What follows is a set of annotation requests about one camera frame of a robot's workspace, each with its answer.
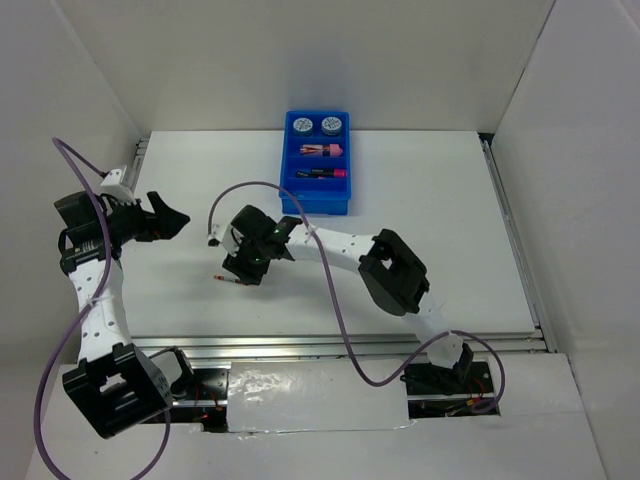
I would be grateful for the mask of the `red pen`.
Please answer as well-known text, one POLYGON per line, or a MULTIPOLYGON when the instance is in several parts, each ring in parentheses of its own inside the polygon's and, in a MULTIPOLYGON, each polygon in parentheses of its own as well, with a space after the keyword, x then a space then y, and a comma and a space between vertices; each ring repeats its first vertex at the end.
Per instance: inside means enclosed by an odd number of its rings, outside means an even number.
POLYGON ((239 284, 239 285, 244 285, 244 283, 237 278, 234 277, 230 277, 230 276, 225 276, 225 275, 214 275, 213 278, 217 281, 223 281, 223 282, 227 282, 227 283, 234 283, 234 284, 239 284))

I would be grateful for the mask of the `pink highlighter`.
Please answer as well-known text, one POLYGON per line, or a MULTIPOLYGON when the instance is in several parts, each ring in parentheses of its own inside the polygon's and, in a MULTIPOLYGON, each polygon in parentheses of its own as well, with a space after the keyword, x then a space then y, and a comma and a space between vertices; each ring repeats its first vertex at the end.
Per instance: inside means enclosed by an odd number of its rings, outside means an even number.
POLYGON ((312 169, 310 175, 317 178, 347 178, 348 172, 345 169, 312 169))

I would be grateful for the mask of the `pink capped bottle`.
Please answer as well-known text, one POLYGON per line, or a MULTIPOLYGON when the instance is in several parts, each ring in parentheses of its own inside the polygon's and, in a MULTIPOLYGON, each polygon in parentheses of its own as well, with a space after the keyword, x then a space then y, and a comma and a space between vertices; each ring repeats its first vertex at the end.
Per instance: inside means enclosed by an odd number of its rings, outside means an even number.
POLYGON ((340 157, 343 155, 343 148, 337 143, 331 144, 303 144, 299 148, 303 156, 327 156, 340 157))

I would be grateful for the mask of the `blue cleaning gel jar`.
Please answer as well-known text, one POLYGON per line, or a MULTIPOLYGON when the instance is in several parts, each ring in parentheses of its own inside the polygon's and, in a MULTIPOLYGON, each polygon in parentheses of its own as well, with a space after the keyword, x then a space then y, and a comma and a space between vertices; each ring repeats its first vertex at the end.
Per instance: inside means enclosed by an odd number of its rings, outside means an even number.
POLYGON ((323 135, 340 136, 344 129, 344 123, 339 116, 326 116, 322 119, 320 128, 323 135))
POLYGON ((314 121, 310 117, 296 117, 291 123, 291 132, 294 136, 310 137, 314 133, 314 121))

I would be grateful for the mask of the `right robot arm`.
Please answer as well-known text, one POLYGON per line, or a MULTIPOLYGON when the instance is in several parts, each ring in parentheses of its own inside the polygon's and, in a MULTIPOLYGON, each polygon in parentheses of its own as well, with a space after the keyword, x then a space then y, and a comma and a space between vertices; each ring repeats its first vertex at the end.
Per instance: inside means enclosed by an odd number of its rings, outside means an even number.
POLYGON ((273 261, 312 261, 357 275, 373 303, 403 319, 425 346, 434 386, 460 391, 471 379, 473 353, 444 319, 427 268, 393 230, 359 235, 319 228, 305 216, 276 221, 247 205, 228 224, 211 221, 208 244, 227 252, 223 268, 245 285, 259 285, 273 261))

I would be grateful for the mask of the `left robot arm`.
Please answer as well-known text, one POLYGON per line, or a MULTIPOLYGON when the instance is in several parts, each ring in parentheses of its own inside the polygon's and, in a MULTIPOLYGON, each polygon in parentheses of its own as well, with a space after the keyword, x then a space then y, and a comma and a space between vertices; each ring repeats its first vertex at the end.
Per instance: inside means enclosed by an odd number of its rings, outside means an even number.
POLYGON ((130 335, 123 301, 121 266, 125 243, 174 238, 190 218, 151 191, 150 210, 140 200, 124 202, 110 194, 92 200, 85 191, 54 206, 66 227, 58 240, 60 266, 72 282, 80 309, 81 344, 77 366, 63 387, 104 439, 170 409, 174 399, 196 390, 197 374, 177 347, 151 356, 130 335))

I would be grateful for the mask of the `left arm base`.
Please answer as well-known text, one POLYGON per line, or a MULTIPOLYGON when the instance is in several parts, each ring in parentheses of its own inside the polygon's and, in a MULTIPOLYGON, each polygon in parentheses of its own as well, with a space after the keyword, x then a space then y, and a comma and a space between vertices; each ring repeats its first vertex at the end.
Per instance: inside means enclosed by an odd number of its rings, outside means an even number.
POLYGON ((209 433, 228 431, 229 367, 193 367, 177 347, 150 356, 169 381, 171 423, 195 425, 209 433))

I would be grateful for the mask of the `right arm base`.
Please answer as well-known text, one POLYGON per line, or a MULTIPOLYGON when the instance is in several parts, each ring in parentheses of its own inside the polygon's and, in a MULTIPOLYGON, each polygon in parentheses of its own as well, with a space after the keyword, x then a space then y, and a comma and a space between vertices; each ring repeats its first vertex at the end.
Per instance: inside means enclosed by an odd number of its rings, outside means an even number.
POLYGON ((496 393, 487 361, 474 361, 463 380, 430 363, 409 365, 400 376, 410 419, 475 416, 496 393))

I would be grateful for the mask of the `white cover plate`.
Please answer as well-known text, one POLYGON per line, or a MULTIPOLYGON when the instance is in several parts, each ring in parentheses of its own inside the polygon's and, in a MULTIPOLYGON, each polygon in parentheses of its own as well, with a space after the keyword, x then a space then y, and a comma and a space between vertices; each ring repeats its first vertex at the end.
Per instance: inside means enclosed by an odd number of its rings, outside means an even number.
POLYGON ((235 362, 227 424, 242 433, 378 431, 410 419, 400 380, 373 387, 348 360, 235 362))

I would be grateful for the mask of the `blue compartment tray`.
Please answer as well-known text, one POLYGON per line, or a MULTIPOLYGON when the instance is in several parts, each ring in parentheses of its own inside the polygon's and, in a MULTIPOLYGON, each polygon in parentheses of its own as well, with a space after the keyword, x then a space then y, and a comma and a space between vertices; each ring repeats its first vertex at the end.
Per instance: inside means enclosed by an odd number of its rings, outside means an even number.
POLYGON ((294 196, 308 214, 345 215, 348 213, 351 199, 351 142, 350 117, 344 111, 292 110, 286 113, 282 143, 279 184, 287 192, 280 195, 282 211, 292 214, 296 207, 289 199, 294 196), (323 135, 320 128, 326 116, 339 116, 344 123, 340 136, 323 135), (310 117, 315 124, 310 137, 294 136, 291 123, 296 117, 310 117), (340 157, 303 156, 299 148, 303 144, 339 144, 344 153, 340 157), (345 169, 347 178, 296 178, 298 171, 310 172, 312 169, 345 169))

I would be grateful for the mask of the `left side aluminium rail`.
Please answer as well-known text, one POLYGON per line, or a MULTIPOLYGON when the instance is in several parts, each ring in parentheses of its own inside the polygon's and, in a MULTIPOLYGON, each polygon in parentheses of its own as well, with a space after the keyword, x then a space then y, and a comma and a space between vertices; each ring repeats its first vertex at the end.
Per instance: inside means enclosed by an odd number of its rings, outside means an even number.
POLYGON ((146 151, 148 149, 149 141, 149 138, 141 138, 138 141, 138 143, 136 144, 133 160, 131 162, 131 165, 128 167, 126 178, 127 184, 132 191, 134 191, 136 188, 146 151))

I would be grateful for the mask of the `aluminium rail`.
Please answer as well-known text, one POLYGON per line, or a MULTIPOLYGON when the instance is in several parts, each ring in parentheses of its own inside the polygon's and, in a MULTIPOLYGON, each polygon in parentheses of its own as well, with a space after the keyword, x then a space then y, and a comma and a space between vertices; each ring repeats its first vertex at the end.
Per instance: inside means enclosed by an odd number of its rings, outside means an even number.
POLYGON ((134 191, 136 188, 146 151, 148 149, 149 141, 149 138, 141 138, 138 141, 138 143, 136 144, 133 160, 131 162, 131 165, 128 167, 126 178, 127 184, 132 191, 134 191))
POLYGON ((512 208, 509 203, 500 172, 498 170, 494 153, 492 151, 492 141, 494 139, 494 134, 479 133, 478 137, 481 148, 483 150, 483 155, 487 164, 489 175, 491 177, 491 181, 493 183, 494 190, 497 196, 501 215, 505 224, 507 236, 509 238, 534 326, 541 333, 541 338, 546 345, 546 351, 549 353, 557 353, 558 345, 555 334, 553 332, 553 329, 549 326, 542 299, 535 286, 532 272, 524 252, 522 240, 517 229, 512 208))
MULTIPOLYGON (((183 350, 192 361, 308 360, 347 356, 339 335, 326 336, 233 336, 233 337, 138 337, 136 345, 151 355, 169 347, 183 350)), ((352 348, 358 356, 407 356, 418 340, 406 334, 354 335, 352 348)))

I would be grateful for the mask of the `aluminium front rail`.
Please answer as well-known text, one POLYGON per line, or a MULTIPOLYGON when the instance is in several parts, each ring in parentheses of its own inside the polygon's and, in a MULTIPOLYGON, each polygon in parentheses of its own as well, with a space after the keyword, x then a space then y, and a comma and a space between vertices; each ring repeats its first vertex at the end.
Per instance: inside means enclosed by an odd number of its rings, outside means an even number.
MULTIPOLYGON (((192 361, 308 360, 347 356, 339 335, 326 336, 233 336, 233 337, 138 337, 136 345, 151 355, 169 347, 183 350, 192 361)), ((352 348, 358 356, 407 356, 418 340, 406 334, 354 335, 352 348)))

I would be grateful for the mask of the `right side aluminium rail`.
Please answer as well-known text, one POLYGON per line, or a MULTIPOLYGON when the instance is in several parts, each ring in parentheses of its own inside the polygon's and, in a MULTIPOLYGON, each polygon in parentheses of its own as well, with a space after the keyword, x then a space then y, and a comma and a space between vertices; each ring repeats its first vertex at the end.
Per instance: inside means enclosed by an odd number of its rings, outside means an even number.
POLYGON ((494 153, 492 151, 492 141, 494 139, 494 134, 479 133, 478 137, 481 148, 483 150, 483 155, 487 164, 489 175, 491 177, 491 181, 493 183, 494 190, 497 196, 501 215, 505 224, 507 236, 509 238, 534 326, 541 333, 541 338, 546 345, 546 351, 549 353, 557 353, 558 345, 555 334, 553 332, 553 329, 549 326, 542 299, 535 286, 532 272, 524 252, 522 240, 517 229, 512 208, 509 203, 500 172, 498 170, 494 153))

